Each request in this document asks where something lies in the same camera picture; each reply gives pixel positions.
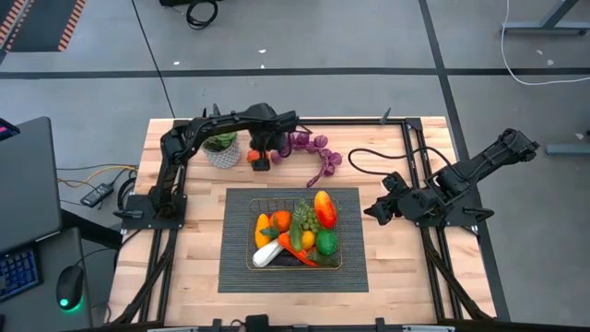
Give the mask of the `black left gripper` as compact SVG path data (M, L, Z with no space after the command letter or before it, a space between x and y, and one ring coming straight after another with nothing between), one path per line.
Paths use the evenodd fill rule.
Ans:
M255 172L267 172L270 170L270 161L267 159L260 159L262 152L267 157L268 151L275 151L271 157L272 160L280 160L286 158L291 154L291 136L289 133L283 132L266 132L266 131L252 131L251 132L251 159L252 167Z

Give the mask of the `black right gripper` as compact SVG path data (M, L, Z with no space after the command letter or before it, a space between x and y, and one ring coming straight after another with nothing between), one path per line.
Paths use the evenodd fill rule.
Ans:
M381 226L386 225L392 217L415 221L411 215L410 200L415 190L407 185L407 182L398 172L392 172L383 179L383 186L388 194L377 199L363 213L375 217Z

